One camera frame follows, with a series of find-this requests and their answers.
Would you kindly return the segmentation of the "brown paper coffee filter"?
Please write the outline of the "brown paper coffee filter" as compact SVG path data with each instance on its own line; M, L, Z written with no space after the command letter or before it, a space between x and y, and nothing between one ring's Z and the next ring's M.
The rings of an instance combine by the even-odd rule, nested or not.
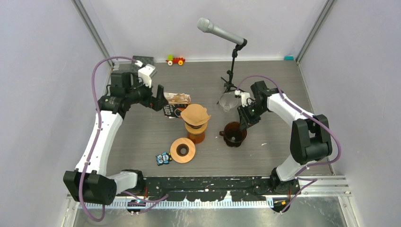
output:
M202 105L190 104L181 112L181 118L189 125L201 126L209 121L211 115Z

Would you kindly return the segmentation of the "brown plastic dripper with handle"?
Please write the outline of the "brown plastic dripper with handle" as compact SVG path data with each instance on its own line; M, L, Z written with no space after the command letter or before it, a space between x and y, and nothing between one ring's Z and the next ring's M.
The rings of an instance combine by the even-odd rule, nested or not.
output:
M241 130L239 122L230 122L219 132L219 135L223 137L227 146L239 147L247 136L247 130Z

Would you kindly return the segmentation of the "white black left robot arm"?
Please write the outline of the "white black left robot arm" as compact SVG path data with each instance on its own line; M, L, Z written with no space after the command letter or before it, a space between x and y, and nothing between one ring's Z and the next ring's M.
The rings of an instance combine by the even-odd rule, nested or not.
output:
M116 195L128 190L139 196L145 190L140 170L124 169L107 176L106 166L118 129L126 113L134 104L160 111L168 104L164 87L158 85L156 96L152 92L155 71L142 68L138 72L111 74L109 93L97 102L100 108L85 152L73 171L66 171L63 182L77 202L110 205Z

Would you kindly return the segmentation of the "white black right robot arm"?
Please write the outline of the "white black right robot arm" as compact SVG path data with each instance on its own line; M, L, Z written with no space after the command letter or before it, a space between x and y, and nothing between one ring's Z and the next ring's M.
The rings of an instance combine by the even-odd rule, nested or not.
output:
M246 130L261 120L265 112L277 114L291 127L290 155L274 168L268 179L268 189L282 194L308 165L332 154L328 119L323 114L314 115L292 102L279 88L267 88L264 81L251 85L252 93L235 91L241 99L237 108L240 130Z

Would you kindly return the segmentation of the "orange glass carafe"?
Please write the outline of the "orange glass carafe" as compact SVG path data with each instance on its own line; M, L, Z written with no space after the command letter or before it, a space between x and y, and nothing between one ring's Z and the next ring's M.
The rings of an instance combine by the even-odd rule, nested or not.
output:
M202 132L200 134L187 133L187 138L190 139L194 144L199 144L204 141L205 132Z

